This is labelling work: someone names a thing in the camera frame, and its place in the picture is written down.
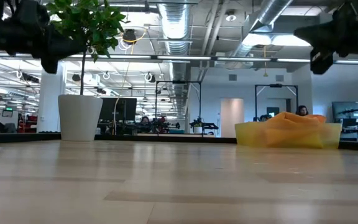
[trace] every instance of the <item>cable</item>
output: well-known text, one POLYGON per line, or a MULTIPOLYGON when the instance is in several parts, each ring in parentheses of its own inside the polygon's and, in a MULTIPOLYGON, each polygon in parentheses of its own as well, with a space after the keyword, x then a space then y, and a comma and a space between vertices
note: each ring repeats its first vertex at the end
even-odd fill
MULTIPOLYGON (((134 53, 134 48, 135 48, 135 45, 132 45, 131 54, 134 53)), ((120 91, 119 91, 119 95, 118 95, 118 98, 117 98, 117 100, 116 100, 116 104, 114 105, 114 120, 113 120, 114 135, 117 134, 117 126, 116 126, 116 110, 117 110, 117 104, 118 104, 118 101, 119 101, 119 99, 120 99, 120 97, 121 97, 122 89, 124 89, 125 80, 126 80, 127 75, 128 75, 128 70, 129 70, 129 65, 130 65, 130 64, 131 64, 131 63, 128 62, 127 71, 126 71, 126 73, 125 73, 124 79, 122 80, 122 87, 121 87, 121 89, 120 89, 120 91)))
POLYGON ((121 34, 122 40, 125 41, 125 42, 133 43, 133 42, 137 42, 138 40, 143 39, 144 35, 146 35, 146 33, 147 33, 147 29, 146 29, 145 27, 142 27, 142 28, 144 29, 144 33, 143 33, 143 35, 142 35, 141 37, 139 37, 138 39, 136 39, 136 40, 126 40, 126 39, 124 39, 124 34, 121 34))

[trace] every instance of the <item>doorway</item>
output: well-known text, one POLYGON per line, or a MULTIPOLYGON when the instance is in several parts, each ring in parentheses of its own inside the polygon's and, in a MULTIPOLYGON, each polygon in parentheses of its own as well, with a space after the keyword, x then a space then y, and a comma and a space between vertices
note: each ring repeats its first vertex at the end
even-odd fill
POLYGON ((235 138, 234 125, 244 122, 244 100, 222 99, 221 102, 221 137, 235 138))

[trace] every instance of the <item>ceiling pipe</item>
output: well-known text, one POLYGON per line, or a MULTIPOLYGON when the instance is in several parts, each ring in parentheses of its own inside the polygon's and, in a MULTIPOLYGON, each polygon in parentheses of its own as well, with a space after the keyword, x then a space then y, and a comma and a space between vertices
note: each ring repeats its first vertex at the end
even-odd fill
MULTIPOLYGON (((260 11, 257 12, 257 17, 247 16, 244 24, 244 31, 247 38, 248 34, 257 29, 264 31, 272 31, 274 22, 280 17, 283 11, 292 3, 293 0, 264 0, 261 4, 260 11)), ((231 57, 246 57, 253 46, 245 45, 242 42, 237 46, 236 50, 232 52, 231 57)))
MULTIPOLYGON (((158 4, 163 35, 165 39, 185 40, 189 38, 190 5, 189 4, 158 4)), ((165 49, 169 55, 188 55, 189 42, 165 42, 165 49)), ((186 80, 188 73, 185 63, 170 63, 171 80, 186 80)), ((172 100, 175 101, 178 113, 184 113, 186 104, 186 90, 188 85, 172 85, 172 100)))
POLYGON ((201 49, 201 55, 204 55, 206 46, 208 45, 209 36, 211 35, 212 26, 215 21, 216 12, 218 11, 219 6, 219 0, 214 0, 212 9, 211 9, 211 18, 209 19, 208 26, 206 28, 205 36, 204 36, 204 42, 203 47, 201 49))
POLYGON ((211 42, 209 43, 209 47, 208 47, 208 51, 206 52, 206 55, 211 55, 211 53, 212 53, 212 49, 214 47, 216 37, 218 36, 219 29, 220 29, 222 21, 223 21, 223 17, 226 14, 227 5, 229 4, 229 2, 230 2, 230 0, 224 0, 224 2, 222 4, 221 12, 220 12, 218 21, 216 23, 214 32, 212 34, 211 42))

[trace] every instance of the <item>television screen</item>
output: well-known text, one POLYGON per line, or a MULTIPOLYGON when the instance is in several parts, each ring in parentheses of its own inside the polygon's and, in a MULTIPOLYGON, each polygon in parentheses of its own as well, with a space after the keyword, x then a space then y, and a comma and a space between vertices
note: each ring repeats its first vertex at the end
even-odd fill
POLYGON ((4 110, 2 111, 2 117, 11 118, 13 116, 13 111, 4 110))
POLYGON ((358 102, 333 102, 334 120, 358 119, 358 102))

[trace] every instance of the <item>black metal frame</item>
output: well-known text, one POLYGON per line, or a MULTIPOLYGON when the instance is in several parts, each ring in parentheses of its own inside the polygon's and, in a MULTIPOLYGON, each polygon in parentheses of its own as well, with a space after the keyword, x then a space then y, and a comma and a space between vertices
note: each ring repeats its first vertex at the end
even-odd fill
POLYGON ((258 117, 258 87, 265 86, 270 88, 282 88, 282 87, 293 87, 295 88, 296 94, 296 109, 299 107, 299 96, 298 96, 298 85, 281 85, 281 84, 270 84, 270 85, 255 85, 255 117, 258 117))
POLYGON ((201 117, 201 82, 199 81, 156 81, 155 82, 155 119, 157 120, 157 97, 158 97, 158 84, 159 83, 172 83, 172 84, 187 84, 187 83, 197 83, 200 86, 200 95, 198 98, 198 103, 200 106, 200 109, 198 111, 198 117, 201 117))

